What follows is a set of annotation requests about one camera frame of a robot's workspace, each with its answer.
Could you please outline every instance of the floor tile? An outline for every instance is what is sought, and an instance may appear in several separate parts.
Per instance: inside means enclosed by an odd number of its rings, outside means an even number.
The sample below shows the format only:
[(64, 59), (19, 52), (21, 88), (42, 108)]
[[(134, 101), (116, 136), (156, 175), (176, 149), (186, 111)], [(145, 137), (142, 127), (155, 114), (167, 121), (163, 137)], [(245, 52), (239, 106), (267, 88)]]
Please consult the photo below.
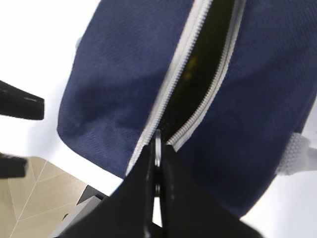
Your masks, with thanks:
[(37, 216), (19, 221), (11, 238), (46, 238), (76, 203), (66, 204)]
[(35, 178), (35, 181), (36, 181), (38, 179), (38, 177), (39, 177), (44, 165), (45, 165), (46, 160), (42, 159), (40, 157), (30, 157), (29, 161), (30, 161), (30, 163), (32, 165), (34, 178)]
[(64, 173), (37, 183), (21, 219), (26, 219), (71, 202), (77, 202), (86, 184)]
[(64, 170), (61, 170), (59, 167), (47, 162), (43, 168), (43, 171), (39, 177), (39, 182), (44, 181), (46, 179), (53, 178), (57, 175), (61, 175), (66, 173)]
[(9, 238), (16, 219), (8, 180), (0, 179), (0, 238)]
[(26, 177), (10, 178), (8, 179), (8, 184), (12, 195), (15, 216), (18, 220), (35, 185), (35, 178), (31, 164), (29, 165)]

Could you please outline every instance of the black object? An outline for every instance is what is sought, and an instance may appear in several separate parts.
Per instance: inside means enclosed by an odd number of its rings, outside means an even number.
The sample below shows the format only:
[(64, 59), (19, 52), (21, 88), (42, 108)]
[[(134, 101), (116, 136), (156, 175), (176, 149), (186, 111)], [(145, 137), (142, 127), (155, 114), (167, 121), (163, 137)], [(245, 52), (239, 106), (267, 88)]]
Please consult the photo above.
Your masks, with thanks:
[(0, 115), (42, 120), (44, 99), (0, 81)]
[(83, 201), (86, 201), (88, 198), (91, 198), (92, 196), (95, 196), (99, 198), (100, 200), (103, 200), (107, 198), (107, 195), (104, 195), (102, 192), (94, 189), (91, 186), (86, 186), (85, 190), (83, 191), (81, 197), (79, 198), (77, 204), (82, 203)]
[(25, 177), (27, 169), (26, 159), (0, 154), (0, 179)]
[[(44, 99), (0, 81), (0, 115), (42, 120)], [(0, 179), (24, 177), (27, 168), (26, 159), (0, 153)]]
[[(115, 193), (59, 238), (262, 237), (198, 187), (171, 146), (160, 152), (157, 160), (155, 142), (145, 146)], [(152, 223), (158, 185), (162, 228)]]

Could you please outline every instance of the navy blue bag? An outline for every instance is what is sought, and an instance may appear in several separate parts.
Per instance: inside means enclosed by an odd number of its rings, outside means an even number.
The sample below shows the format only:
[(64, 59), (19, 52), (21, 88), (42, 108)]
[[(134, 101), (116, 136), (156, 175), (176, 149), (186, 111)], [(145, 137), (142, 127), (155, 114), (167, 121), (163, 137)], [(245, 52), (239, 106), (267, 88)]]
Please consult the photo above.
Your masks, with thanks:
[(317, 1), (102, 0), (57, 131), (124, 178), (154, 131), (242, 216), (275, 176), (317, 93)]

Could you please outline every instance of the white background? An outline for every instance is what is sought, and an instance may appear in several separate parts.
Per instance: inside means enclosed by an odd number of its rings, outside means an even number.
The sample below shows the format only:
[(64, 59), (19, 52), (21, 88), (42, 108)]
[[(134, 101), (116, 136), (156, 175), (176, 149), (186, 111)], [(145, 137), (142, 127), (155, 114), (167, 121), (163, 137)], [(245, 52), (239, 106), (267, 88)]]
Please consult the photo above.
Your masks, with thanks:
[[(110, 195), (121, 179), (73, 153), (56, 132), (75, 44), (99, 0), (0, 0), (0, 80), (46, 100), (43, 121), (0, 116), (0, 151), (40, 156)], [(317, 148), (317, 105), (304, 135)], [(267, 238), (317, 237), (317, 172), (277, 177), (243, 221)]]

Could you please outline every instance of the white strap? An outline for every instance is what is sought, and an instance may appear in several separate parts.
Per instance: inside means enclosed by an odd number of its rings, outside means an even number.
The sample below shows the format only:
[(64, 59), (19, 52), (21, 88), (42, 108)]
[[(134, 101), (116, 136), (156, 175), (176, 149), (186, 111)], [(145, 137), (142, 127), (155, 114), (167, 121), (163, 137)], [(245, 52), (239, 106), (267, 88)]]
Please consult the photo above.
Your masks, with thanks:
[(293, 175), (317, 170), (317, 149), (309, 147), (310, 144), (306, 137), (293, 133), (275, 173)]

